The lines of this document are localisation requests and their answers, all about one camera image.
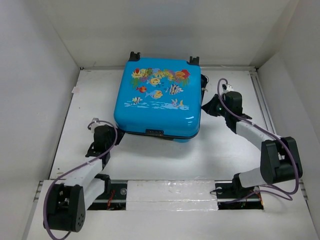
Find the blue plastic case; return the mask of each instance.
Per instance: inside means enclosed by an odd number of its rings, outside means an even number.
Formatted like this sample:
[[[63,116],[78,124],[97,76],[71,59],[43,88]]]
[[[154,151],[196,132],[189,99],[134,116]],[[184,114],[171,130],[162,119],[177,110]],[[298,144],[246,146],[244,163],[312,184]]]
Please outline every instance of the blue plastic case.
[[[201,91],[198,65],[160,58],[128,61],[114,119],[127,133],[190,139],[200,127]]]

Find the box lid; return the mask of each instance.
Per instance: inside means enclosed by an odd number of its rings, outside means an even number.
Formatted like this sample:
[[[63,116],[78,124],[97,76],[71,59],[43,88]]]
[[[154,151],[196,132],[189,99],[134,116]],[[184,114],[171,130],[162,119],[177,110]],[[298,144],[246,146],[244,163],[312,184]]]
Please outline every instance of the box lid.
[[[201,69],[185,60],[128,61],[114,110],[118,127],[164,137],[192,138],[200,127]]]

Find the tropical fish print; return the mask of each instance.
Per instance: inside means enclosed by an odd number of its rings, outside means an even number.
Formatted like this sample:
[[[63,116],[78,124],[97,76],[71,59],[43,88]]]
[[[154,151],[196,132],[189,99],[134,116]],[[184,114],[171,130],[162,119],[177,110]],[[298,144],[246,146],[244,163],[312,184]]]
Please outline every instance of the tropical fish print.
[[[160,90],[154,90],[152,92],[146,92],[145,97],[148,97],[148,96],[152,97],[153,99],[159,99],[163,96],[163,93]]]
[[[132,98],[133,104],[138,104],[138,103],[140,103],[141,101],[142,101],[142,98],[139,97],[139,96],[136,96],[136,97]]]
[[[167,87],[165,92],[167,93],[168,91],[169,91],[170,95],[175,95],[175,94],[183,92],[182,88],[179,87],[177,84],[172,84],[170,88]]]
[[[181,100],[179,104],[178,104],[178,99],[175,99],[175,100],[171,99],[171,101],[172,101],[171,104],[176,108],[183,107],[184,105],[183,100]]]
[[[144,93],[147,91],[147,88],[145,86],[137,87],[136,90],[139,90],[140,93]]]
[[[159,78],[151,78],[147,81],[147,84],[151,84],[152,86],[157,86],[158,84],[160,84],[160,79]]]

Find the white floor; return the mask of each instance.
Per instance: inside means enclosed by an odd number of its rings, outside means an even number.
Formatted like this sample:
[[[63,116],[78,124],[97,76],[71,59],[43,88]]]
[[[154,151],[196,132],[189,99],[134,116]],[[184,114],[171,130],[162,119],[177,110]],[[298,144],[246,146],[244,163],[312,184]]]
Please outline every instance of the white floor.
[[[242,93],[243,111],[264,126],[248,71],[204,70],[203,74],[210,78],[204,103],[217,92],[219,78],[227,78],[234,90]],[[88,161],[84,156],[93,135],[86,127],[92,118],[114,123],[121,77],[122,70],[81,71],[52,167],[52,179]],[[128,185],[128,209],[88,211],[81,232],[71,234],[69,239],[318,239],[301,191],[292,202],[263,194],[264,210],[217,210],[216,199],[209,194],[211,184],[212,189],[215,187],[214,180],[231,180],[234,174],[259,164],[258,149],[231,132],[222,117],[204,112],[199,134],[188,143],[126,134],[111,151],[105,172],[114,180],[134,180]],[[168,184],[183,182],[174,180],[195,181],[184,182],[187,187],[183,196],[177,197],[170,193]],[[42,225],[43,199],[49,183],[45,181],[43,185],[28,240],[50,239]],[[281,186],[287,190],[294,187],[292,181]],[[201,190],[198,194],[203,202],[192,209],[189,202],[197,200],[195,189]]]

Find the purple cable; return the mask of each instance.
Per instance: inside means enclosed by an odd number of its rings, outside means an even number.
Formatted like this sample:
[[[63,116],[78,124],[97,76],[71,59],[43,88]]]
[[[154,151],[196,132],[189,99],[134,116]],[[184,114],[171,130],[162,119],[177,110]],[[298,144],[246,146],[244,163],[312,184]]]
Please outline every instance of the purple cable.
[[[257,190],[257,191],[254,191],[250,194],[248,194],[247,196],[245,197],[242,197],[242,198],[239,198],[239,199],[235,199],[233,201],[228,201],[226,203],[228,204],[232,204],[232,203],[236,203],[238,201],[241,201],[243,199],[247,199],[248,197],[254,195],[254,194],[258,194],[258,193],[268,193],[268,194],[273,194],[273,195],[276,195],[280,198],[283,198],[283,199],[286,199],[286,200],[289,200],[289,201],[292,201],[292,197],[290,195],[293,195],[295,194],[298,189],[299,189],[299,174],[298,174],[298,169],[297,169],[297,166],[296,166],[296,163],[295,163],[295,160],[294,160],[294,157],[292,155],[292,153],[290,152],[289,148],[286,146],[286,144],[275,134],[273,134],[272,132],[269,132],[267,130],[265,130],[264,128],[254,124],[252,121],[246,119],[246,118],[243,118],[241,116],[238,116],[236,114],[234,114],[227,106],[226,104],[224,103],[224,100],[222,98],[222,96],[220,95],[220,84],[221,84],[221,81],[225,81],[226,84],[228,84],[228,80],[225,79],[225,78],[221,78],[219,81],[218,81],[218,85],[217,85],[217,94],[218,94],[218,97],[219,97],[219,100],[220,100],[220,103],[222,104],[222,106],[224,107],[224,109],[230,113],[232,116],[234,116],[235,118],[241,120],[241,121],[244,121],[250,125],[252,125],[253,127],[255,127],[256,129],[260,130],[261,132],[263,132],[264,134],[267,134],[269,135],[270,137],[276,139],[281,145],[282,147],[284,148],[284,150],[286,151],[286,153],[288,154],[289,158],[290,158],[290,161],[292,163],[292,167],[293,167],[293,171],[294,171],[294,178],[295,178],[295,188],[293,191],[291,192],[288,192],[288,191],[285,191],[285,190],[282,190],[281,188],[275,186],[275,185],[263,185],[262,187],[265,187],[265,188],[270,188],[270,189],[274,189],[274,190],[277,190],[283,194],[285,194],[288,198],[284,197],[284,196],[281,196],[275,192],[272,192],[272,191],[267,191],[267,190]]]
[[[88,125],[88,129],[90,129],[90,126],[94,123],[105,123],[105,124],[108,124],[110,125],[111,127],[113,127],[114,131],[115,131],[115,139],[114,139],[114,142],[113,144],[111,145],[111,147],[109,147],[109,149],[107,151],[105,151],[104,153],[100,154],[99,156],[91,159],[90,161],[87,161],[67,172],[65,172],[64,174],[62,174],[61,176],[57,177],[55,180],[53,180],[53,182],[51,183],[51,185],[49,186],[47,192],[46,192],[46,195],[45,195],[45,198],[44,198],[44,203],[43,203],[43,222],[44,222],[44,228],[45,230],[47,231],[47,233],[49,234],[50,238],[52,238],[53,240],[65,240],[69,235],[70,235],[70,231],[63,237],[63,238],[56,238],[53,233],[51,232],[50,228],[49,228],[49,224],[48,224],[48,219],[47,219],[47,204],[48,204],[48,198],[49,198],[49,193],[51,192],[52,188],[54,187],[54,185],[56,184],[57,181],[61,180],[63,177],[65,177],[66,175],[90,164],[90,163],[93,163],[94,161],[98,160],[99,158],[103,157],[104,155],[106,155],[108,152],[110,152],[110,150],[116,145],[116,142],[117,142],[117,139],[118,139],[118,132],[117,132],[117,129],[116,127],[108,122],[108,121],[103,121],[103,120],[97,120],[97,121],[92,121],[89,123]]]

